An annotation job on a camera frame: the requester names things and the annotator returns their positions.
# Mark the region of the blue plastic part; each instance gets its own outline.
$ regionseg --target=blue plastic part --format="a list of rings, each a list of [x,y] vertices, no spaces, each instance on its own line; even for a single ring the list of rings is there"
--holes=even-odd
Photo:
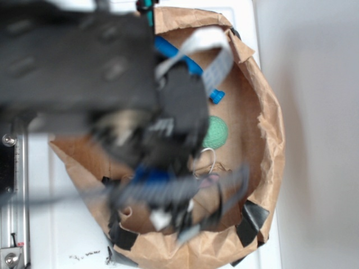
[[[178,52],[178,49],[174,45],[161,36],[155,37],[155,47],[168,58],[175,56]],[[182,60],[186,62],[190,74],[202,76],[203,70],[195,61],[188,56],[183,56]],[[212,99],[212,102],[217,105],[224,96],[225,93],[223,91],[213,90],[209,97]]]
[[[173,178],[168,172],[154,169],[154,168],[146,168],[142,165],[139,165],[135,170],[135,176],[131,180],[131,184],[136,183],[145,183],[145,184],[153,184],[153,183],[163,183],[168,182]]]
[[[225,96],[224,91],[214,90],[209,97],[212,99],[213,104],[217,105],[224,96]]]

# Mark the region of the white wall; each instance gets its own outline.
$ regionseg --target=white wall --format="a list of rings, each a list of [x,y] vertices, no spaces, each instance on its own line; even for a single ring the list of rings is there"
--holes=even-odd
[[[283,268],[359,268],[359,1],[254,2],[286,125]]]

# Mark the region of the crumpled paper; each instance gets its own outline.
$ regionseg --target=crumpled paper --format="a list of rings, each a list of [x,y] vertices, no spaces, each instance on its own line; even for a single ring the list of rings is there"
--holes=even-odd
[[[254,61],[254,51],[231,32],[232,25],[221,14],[202,10],[162,7],[155,9],[156,34],[179,47],[194,28],[219,25],[228,36],[235,65],[218,89],[226,93],[219,105],[209,103],[211,115],[222,118],[229,130],[227,142],[216,150],[214,171],[235,170],[243,161],[250,165],[250,185],[243,199],[221,220],[216,231],[204,231],[186,244],[176,244],[176,234],[154,232],[146,208],[121,212],[122,227],[141,233],[130,251],[114,249],[140,268],[218,268],[255,251],[258,242],[268,240],[284,169],[284,126],[282,111],[272,89]],[[190,55],[202,68],[216,56],[211,50]],[[80,190],[100,187],[103,176],[129,180],[132,171],[111,160],[98,145],[86,138],[58,138],[50,143],[62,159],[75,186]],[[196,162],[197,173],[207,173],[210,153]],[[241,208],[248,199],[270,212],[257,239],[243,247],[236,233]],[[196,197],[199,213],[210,211],[214,199]],[[108,234],[109,210],[105,200],[87,203],[95,220]]]

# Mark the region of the green ball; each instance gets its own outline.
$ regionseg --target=green ball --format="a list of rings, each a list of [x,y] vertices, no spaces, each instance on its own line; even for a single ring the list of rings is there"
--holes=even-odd
[[[209,117],[209,127],[203,140],[203,147],[218,149],[222,147],[228,138],[228,127],[224,120],[216,116]]]

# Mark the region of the teal component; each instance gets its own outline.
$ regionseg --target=teal component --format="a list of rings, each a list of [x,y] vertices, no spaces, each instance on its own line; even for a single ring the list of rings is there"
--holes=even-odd
[[[152,5],[152,0],[145,0],[145,5],[147,7],[150,7]],[[147,13],[147,19],[148,19],[149,25],[152,27],[153,26],[153,12],[152,11],[149,11]]]
[[[218,149],[222,147],[228,138],[228,127],[223,119],[216,116],[209,117],[209,127],[203,140],[203,147]]]

